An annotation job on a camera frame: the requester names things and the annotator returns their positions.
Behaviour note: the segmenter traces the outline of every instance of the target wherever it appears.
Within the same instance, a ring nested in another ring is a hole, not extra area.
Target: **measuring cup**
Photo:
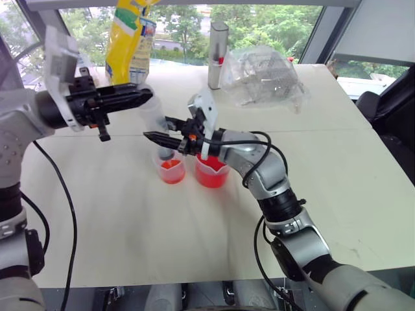
[[[160,159],[159,157],[155,157],[154,164],[156,166],[157,173],[165,183],[178,183],[186,175],[183,155],[176,151],[174,152],[174,157],[166,161]]]
[[[196,179],[203,186],[219,188],[225,184],[230,168],[217,157],[209,156],[207,160],[202,160],[198,154],[195,163]]]

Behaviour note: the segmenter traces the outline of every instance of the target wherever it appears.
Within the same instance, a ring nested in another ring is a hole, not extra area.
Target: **black chair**
[[[415,65],[380,95],[363,93],[356,106],[415,185]]]

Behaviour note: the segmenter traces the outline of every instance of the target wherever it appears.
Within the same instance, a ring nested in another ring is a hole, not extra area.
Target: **yellow bottle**
[[[156,23],[147,19],[159,0],[119,0],[106,55],[106,76],[111,84],[145,81]]]

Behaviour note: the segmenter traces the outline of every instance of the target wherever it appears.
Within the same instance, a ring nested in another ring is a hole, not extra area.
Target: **red liquid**
[[[203,164],[213,168],[214,170],[218,171],[220,170],[220,168],[224,167],[225,164],[220,162],[217,157],[211,157],[209,156],[207,160],[202,160],[200,158],[200,154],[197,155],[197,158],[200,162],[202,162]],[[221,186],[223,186],[223,184],[226,181],[226,178],[228,177],[228,173],[223,173],[223,174],[219,174],[219,175],[211,175],[211,174],[206,174],[205,172],[203,172],[200,167],[198,167],[198,165],[196,164],[196,179],[199,181],[199,183],[201,183],[203,186],[208,187],[208,188],[219,188]]]
[[[161,164],[161,167],[166,168],[167,170],[175,167],[176,165],[179,165],[181,163],[180,160],[168,160],[168,161],[164,161]],[[178,183],[179,181],[181,181],[184,176],[185,176],[185,170],[184,168],[178,170],[178,172],[176,174],[174,174],[174,176],[171,176],[171,173],[169,171],[161,171],[161,178],[165,183],[170,183],[171,185],[174,183]]]

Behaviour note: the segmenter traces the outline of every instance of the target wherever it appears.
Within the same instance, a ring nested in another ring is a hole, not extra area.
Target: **table surface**
[[[293,113],[293,105],[273,108],[239,108],[222,90],[214,91],[219,116],[217,124],[239,131],[285,132],[302,130],[349,130],[371,128],[325,65],[295,65],[299,79],[308,90],[300,113]],[[190,117],[187,102],[208,84],[208,68],[200,66],[150,68],[147,83],[154,89],[169,117]],[[141,135],[145,125],[138,109],[109,115],[110,135]],[[86,128],[74,133],[69,128],[56,132],[57,136],[98,135],[97,129]]]
[[[414,195],[405,173],[372,129],[271,133],[289,162],[290,182],[334,258],[364,270],[415,262]],[[257,279],[252,238],[257,202],[231,172],[221,189],[199,185],[192,157],[177,185],[157,177],[142,135],[49,137],[41,145],[60,167],[78,219],[73,287]],[[51,226],[39,286],[63,287],[72,243],[64,192],[33,146],[23,162],[22,190]],[[42,224],[27,208],[29,227]],[[260,238],[270,277],[283,274]]]

